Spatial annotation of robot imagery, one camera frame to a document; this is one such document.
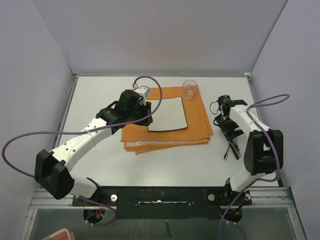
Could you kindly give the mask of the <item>white square plate black rim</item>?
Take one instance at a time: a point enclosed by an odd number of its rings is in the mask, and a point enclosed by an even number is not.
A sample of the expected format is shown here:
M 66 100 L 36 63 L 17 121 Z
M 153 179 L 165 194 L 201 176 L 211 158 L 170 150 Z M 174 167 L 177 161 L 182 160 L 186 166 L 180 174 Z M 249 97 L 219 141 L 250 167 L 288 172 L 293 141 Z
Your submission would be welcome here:
M 181 96 L 162 99 L 160 106 L 151 117 L 153 122 L 147 127 L 149 132 L 168 132 L 188 127 Z

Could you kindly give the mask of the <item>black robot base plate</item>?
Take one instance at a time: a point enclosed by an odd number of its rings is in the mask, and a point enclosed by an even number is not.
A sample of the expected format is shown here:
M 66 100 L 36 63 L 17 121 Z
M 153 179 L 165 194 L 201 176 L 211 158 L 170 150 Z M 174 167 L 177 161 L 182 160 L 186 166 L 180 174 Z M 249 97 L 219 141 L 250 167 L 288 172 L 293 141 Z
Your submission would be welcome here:
M 90 198 L 99 206 L 115 208 L 118 220 L 184 220 L 206 218 L 239 222 L 242 208 L 252 205 L 249 191 L 238 192 L 222 187 L 103 186 Z

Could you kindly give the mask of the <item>clear plastic cup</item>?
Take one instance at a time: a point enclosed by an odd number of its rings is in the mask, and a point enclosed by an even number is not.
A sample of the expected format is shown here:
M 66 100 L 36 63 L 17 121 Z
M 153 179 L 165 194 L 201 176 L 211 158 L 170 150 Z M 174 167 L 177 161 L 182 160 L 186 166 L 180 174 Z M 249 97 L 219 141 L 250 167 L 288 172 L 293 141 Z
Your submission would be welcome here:
M 183 82 L 184 98 L 190 100 L 194 97 L 198 90 L 198 84 L 194 80 L 186 80 Z

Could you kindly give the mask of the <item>silver table knife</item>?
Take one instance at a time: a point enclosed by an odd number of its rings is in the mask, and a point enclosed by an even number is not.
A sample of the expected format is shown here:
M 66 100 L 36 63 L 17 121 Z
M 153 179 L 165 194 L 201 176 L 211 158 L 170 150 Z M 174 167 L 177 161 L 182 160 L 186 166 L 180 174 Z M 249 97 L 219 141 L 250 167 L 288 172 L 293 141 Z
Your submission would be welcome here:
M 231 148 L 231 144 L 228 143 L 228 146 L 227 146 L 227 149 L 226 149 L 226 152 L 223 156 L 223 159 L 226 161 L 228 159 L 228 156 L 229 156 L 229 152 L 230 152 L 230 148 Z

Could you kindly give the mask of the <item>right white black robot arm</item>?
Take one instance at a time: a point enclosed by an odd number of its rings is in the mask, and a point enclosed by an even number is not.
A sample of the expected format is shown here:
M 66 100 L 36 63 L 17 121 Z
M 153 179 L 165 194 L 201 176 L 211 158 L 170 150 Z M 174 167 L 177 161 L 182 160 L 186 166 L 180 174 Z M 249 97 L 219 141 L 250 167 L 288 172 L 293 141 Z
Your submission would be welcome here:
M 222 132 L 228 147 L 237 158 L 243 158 L 242 169 L 228 181 L 222 192 L 223 200 L 232 205 L 240 192 L 257 181 L 266 182 L 266 175 L 279 174 L 284 164 L 284 136 L 254 115 L 253 108 L 276 105 L 276 97 L 269 97 L 248 105 L 244 100 L 232 100 L 229 95 L 217 99 L 218 110 L 213 124 Z

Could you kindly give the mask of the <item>orange cloth placemat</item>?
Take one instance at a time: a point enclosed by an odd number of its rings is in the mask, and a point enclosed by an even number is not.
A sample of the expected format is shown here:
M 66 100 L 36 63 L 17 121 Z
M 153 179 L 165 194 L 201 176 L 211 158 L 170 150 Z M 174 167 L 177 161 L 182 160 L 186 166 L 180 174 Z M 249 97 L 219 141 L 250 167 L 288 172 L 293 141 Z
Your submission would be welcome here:
M 121 141 L 127 151 L 154 147 L 156 142 L 169 142 L 169 147 L 207 143 L 213 135 L 198 90 L 192 99 L 185 99 L 183 87 L 163 87 L 161 104 L 152 119 L 149 126 L 128 124 L 122 129 Z

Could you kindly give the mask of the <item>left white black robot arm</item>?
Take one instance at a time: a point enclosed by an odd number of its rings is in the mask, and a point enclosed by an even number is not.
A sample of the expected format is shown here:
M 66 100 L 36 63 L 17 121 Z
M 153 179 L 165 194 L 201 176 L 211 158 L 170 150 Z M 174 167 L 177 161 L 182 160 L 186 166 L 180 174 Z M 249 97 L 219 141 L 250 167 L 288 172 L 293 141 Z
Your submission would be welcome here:
M 127 124 L 148 126 L 152 123 L 151 103 L 147 101 L 150 88 L 125 90 L 119 100 L 101 109 L 77 135 L 50 152 L 40 151 L 36 156 L 34 179 L 55 199 L 66 195 L 82 196 L 91 206 L 102 199 L 100 185 L 90 177 L 74 178 L 71 170 L 76 163 L 102 140 L 112 136 Z

